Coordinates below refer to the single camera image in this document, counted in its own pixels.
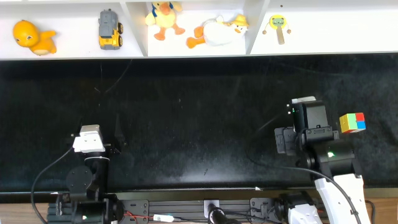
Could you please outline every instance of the black table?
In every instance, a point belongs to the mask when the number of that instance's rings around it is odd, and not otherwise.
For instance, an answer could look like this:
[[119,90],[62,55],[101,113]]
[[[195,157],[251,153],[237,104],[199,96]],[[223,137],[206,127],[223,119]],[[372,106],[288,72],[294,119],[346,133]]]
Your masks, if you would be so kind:
[[[111,158],[110,192],[311,187],[308,174],[259,167],[245,154],[294,166],[297,158],[277,153],[274,128],[292,125],[285,105],[303,96],[325,102],[334,129],[345,113],[363,112],[367,130],[342,137],[355,146],[366,187],[398,186],[397,54],[137,59],[121,77],[129,63],[0,62],[0,192],[30,191],[81,120],[106,132],[117,114],[128,148]],[[65,189],[81,164],[68,155],[37,191]]]

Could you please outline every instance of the toy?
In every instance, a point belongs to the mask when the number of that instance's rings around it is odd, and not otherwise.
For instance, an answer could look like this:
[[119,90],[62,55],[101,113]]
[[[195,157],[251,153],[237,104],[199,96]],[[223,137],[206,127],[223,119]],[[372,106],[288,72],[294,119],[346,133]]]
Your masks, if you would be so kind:
[[276,30],[276,35],[278,36],[278,43],[280,45],[285,44],[285,39],[284,39],[284,34],[282,32],[282,29],[285,28],[287,25],[287,31],[286,33],[290,34],[292,31],[289,29],[289,25],[287,24],[286,18],[281,15],[273,15],[269,19],[269,22],[266,25],[266,28],[264,28],[264,31],[262,31],[262,34],[267,34],[267,26],[270,25],[274,30]]
[[55,36],[54,30],[40,32],[33,23],[22,20],[15,24],[12,33],[18,45],[28,47],[38,56],[57,52],[57,48],[51,39]]
[[173,9],[181,12],[182,6],[178,2],[152,2],[152,12],[145,18],[145,23],[148,26],[156,24],[160,27],[159,33],[154,35],[157,40],[164,40],[166,29],[171,27],[174,29],[175,35],[185,32],[185,29],[178,27],[175,23],[177,16]]
[[363,113],[349,113],[340,117],[342,133],[356,133],[366,129]]
[[187,39],[187,46],[192,49],[198,44],[208,44],[210,46],[219,46],[229,44],[240,39],[248,30],[249,24],[246,17],[239,14],[236,19],[230,23],[224,22],[222,16],[217,19],[206,21],[203,26],[195,28],[195,38]]
[[99,46],[103,50],[118,50],[123,45],[120,34],[123,33],[123,25],[118,20],[118,15],[111,9],[99,14]]

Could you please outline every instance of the wooden surface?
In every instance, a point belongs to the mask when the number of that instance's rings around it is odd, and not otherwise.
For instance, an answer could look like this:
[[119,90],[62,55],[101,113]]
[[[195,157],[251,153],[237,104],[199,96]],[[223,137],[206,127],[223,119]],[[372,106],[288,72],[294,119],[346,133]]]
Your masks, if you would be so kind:
[[[376,206],[377,224],[398,224],[398,198],[367,198]],[[47,215],[46,203],[38,203],[37,208],[39,212],[46,217]],[[366,204],[369,217],[372,214],[372,207]],[[40,224],[33,211],[31,204],[0,204],[0,224],[15,224],[15,223],[30,223]]]

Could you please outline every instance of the rubik's cube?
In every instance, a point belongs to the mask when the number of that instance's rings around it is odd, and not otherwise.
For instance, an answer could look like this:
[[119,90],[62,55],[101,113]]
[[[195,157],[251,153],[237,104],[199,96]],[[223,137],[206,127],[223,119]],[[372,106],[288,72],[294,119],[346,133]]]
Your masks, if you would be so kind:
[[363,113],[350,113],[340,117],[342,133],[354,133],[366,129]]

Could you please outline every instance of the toy truck wheel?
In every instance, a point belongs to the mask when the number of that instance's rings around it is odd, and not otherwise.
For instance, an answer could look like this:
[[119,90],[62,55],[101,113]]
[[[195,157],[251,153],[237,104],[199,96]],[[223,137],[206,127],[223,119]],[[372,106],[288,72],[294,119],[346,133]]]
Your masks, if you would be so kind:
[[123,25],[122,25],[121,23],[118,24],[118,32],[119,32],[120,34],[123,33]]

